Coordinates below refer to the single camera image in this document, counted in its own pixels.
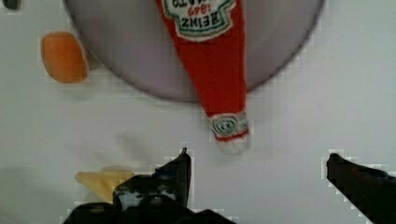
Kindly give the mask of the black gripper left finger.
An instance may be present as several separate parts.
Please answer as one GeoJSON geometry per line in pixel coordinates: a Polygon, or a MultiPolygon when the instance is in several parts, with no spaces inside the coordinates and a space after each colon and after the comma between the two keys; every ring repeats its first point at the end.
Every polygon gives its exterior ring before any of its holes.
{"type": "Polygon", "coordinates": [[[182,149],[152,174],[134,174],[117,186],[112,203],[83,203],[63,224],[236,224],[210,209],[190,210],[190,186],[191,156],[182,149]]]}

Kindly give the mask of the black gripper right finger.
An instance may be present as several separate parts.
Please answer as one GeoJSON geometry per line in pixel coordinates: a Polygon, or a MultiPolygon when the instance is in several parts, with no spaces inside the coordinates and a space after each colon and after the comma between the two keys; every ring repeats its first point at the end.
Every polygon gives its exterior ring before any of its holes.
{"type": "Polygon", "coordinates": [[[395,224],[396,182],[389,173],[331,153],[327,179],[373,224],[395,224]]]}

